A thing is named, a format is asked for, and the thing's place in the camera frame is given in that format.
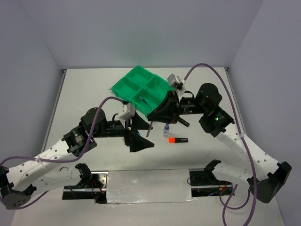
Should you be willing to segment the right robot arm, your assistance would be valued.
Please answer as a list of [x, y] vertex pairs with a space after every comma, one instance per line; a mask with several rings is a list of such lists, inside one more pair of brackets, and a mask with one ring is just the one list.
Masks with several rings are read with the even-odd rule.
[[205, 133], [223, 142], [243, 162], [253, 163], [251, 169], [242, 169], [212, 160], [206, 166], [205, 181], [215, 184], [224, 180], [247, 187], [257, 200], [269, 203], [286, 183], [292, 167], [269, 156], [247, 135], [239, 132], [238, 124], [219, 107], [221, 100], [218, 88], [211, 83], [201, 85], [195, 97], [179, 98], [176, 91], [168, 91], [147, 119], [176, 124], [180, 115], [202, 114], [199, 123]]

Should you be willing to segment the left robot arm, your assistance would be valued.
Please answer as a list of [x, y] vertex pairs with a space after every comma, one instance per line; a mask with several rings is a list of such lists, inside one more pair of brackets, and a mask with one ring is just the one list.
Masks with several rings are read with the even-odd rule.
[[129, 111], [127, 120], [108, 121], [102, 109], [89, 109], [78, 126], [40, 155], [11, 168], [1, 165], [1, 202], [8, 210], [18, 210], [29, 206], [33, 196], [50, 190], [93, 185], [93, 174], [85, 163], [77, 163], [57, 172], [52, 170], [60, 164], [78, 161], [83, 153], [97, 146], [95, 138], [121, 137], [132, 153], [153, 148], [154, 143], [139, 133], [139, 130], [147, 130], [148, 127], [149, 124], [134, 110]]

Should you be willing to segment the red gel pen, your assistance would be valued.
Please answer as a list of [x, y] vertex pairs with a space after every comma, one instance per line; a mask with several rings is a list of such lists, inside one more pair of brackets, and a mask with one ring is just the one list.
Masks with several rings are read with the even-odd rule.
[[153, 122], [151, 121], [150, 122], [150, 125], [149, 125], [149, 128], [148, 128], [148, 131], [147, 131], [147, 134], [146, 134], [146, 137], [149, 137], [149, 135], [150, 135], [150, 132], [151, 132], [151, 130], [152, 130], [152, 127], [153, 126]]

